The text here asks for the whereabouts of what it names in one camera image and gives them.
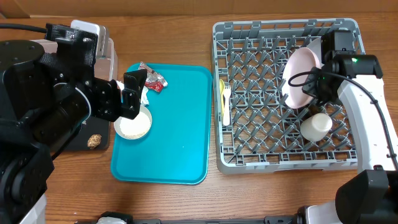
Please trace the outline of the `red foil wrapper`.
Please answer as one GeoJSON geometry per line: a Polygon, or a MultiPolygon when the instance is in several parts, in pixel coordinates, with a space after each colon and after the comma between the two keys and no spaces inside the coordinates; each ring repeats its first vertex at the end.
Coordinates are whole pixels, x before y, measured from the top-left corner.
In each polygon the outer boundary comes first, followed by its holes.
{"type": "Polygon", "coordinates": [[[154,90],[160,93],[165,87],[168,86],[166,79],[158,72],[150,68],[146,63],[140,62],[139,70],[147,70],[147,78],[145,86],[148,89],[154,90]]]}

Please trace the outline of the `white napkin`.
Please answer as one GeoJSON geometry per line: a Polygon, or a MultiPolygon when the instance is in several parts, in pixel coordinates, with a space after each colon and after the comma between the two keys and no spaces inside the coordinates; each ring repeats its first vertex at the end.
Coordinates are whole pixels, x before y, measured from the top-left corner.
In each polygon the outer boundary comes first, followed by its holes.
{"type": "MultiPolygon", "coordinates": [[[[124,90],[124,83],[122,83],[121,81],[117,81],[116,83],[120,90],[124,90]]],[[[142,106],[149,105],[149,100],[147,97],[148,91],[149,91],[148,87],[144,86],[143,90],[142,90],[142,94],[141,94],[141,105],[142,106]]]]}

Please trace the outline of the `grey bowl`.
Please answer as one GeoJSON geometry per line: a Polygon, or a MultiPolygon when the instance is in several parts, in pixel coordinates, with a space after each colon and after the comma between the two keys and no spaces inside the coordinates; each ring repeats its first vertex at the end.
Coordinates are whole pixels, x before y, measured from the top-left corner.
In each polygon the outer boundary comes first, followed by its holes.
{"type": "Polygon", "coordinates": [[[120,117],[114,122],[116,133],[128,140],[143,138],[151,126],[152,115],[145,106],[140,107],[139,114],[134,119],[120,117]]]}

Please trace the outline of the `white rice portion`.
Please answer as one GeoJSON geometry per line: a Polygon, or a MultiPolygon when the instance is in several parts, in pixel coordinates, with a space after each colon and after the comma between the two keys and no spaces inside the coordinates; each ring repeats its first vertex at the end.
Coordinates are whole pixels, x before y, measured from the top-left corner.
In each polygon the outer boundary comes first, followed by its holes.
{"type": "Polygon", "coordinates": [[[139,139],[150,130],[151,124],[148,115],[140,112],[134,119],[121,118],[119,128],[125,138],[139,139]]]}

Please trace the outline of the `white cup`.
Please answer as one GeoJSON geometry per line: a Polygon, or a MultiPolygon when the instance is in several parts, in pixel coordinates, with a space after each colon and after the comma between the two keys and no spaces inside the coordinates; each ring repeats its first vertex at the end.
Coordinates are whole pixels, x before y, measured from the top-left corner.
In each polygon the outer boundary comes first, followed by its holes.
{"type": "Polygon", "coordinates": [[[332,126],[332,119],[327,114],[317,113],[301,124],[300,132],[306,140],[317,142],[327,135],[332,126]]]}

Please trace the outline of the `brown food scrap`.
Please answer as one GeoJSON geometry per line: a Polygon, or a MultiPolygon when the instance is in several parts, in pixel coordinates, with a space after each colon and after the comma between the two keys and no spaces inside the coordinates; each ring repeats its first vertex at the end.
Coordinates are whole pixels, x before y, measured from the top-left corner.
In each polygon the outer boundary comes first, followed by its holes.
{"type": "Polygon", "coordinates": [[[93,134],[87,142],[87,147],[90,149],[95,149],[101,144],[102,136],[100,134],[93,134]]]}

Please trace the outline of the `yellow spoon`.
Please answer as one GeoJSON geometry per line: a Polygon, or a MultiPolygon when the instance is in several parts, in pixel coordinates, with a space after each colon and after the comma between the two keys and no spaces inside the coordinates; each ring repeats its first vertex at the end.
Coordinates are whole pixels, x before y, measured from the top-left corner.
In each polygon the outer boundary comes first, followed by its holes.
{"type": "Polygon", "coordinates": [[[220,85],[220,101],[221,101],[221,116],[224,115],[224,88],[225,88],[225,84],[224,81],[222,79],[219,79],[219,85],[220,85]]]}

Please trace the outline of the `pink fork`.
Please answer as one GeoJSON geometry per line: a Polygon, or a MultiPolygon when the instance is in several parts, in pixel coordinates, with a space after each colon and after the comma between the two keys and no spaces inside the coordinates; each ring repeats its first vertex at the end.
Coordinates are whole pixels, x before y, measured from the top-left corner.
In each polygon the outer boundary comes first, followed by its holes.
{"type": "Polygon", "coordinates": [[[223,125],[229,126],[230,124],[229,98],[231,96],[231,86],[229,84],[224,86],[223,96],[224,96],[223,125]]]}

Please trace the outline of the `grey plate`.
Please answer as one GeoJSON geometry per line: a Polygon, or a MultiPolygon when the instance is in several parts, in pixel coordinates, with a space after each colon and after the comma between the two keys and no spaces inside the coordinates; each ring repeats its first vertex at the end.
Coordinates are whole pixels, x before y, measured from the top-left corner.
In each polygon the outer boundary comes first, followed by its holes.
{"type": "Polygon", "coordinates": [[[319,59],[319,61],[322,61],[322,40],[321,38],[317,38],[313,41],[311,41],[308,45],[307,48],[309,48],[319,59]]]}

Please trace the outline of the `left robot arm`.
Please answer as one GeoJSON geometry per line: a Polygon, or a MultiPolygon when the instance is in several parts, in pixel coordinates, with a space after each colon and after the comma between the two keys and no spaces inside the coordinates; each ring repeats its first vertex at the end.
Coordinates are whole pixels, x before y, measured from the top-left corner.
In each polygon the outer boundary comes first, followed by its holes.
{"type": "Polygon", "coordinates": [[[147,71],[115,80],[95,77],[102,37],[79,28],[47,24],[54,53],[32,40],[1,42],[1,222],[37,222],[54,160],[84,121],[134,119],[147,71]]]}

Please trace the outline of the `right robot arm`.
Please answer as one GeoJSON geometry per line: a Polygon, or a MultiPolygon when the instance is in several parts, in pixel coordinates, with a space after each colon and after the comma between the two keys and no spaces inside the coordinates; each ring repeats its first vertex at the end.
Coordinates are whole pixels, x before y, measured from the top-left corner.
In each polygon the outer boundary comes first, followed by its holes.
{"type": "Polygon", "coordinates": [[[313,68],[302,91],[318,105],[339,103],[348,116],[358,174],[335,199],[304,211],[306,223],[397,223],[397,134],[384,97],[375,55],[357,53],[354,35],[334,30],[321,37],[322,68],[313,68]]]}

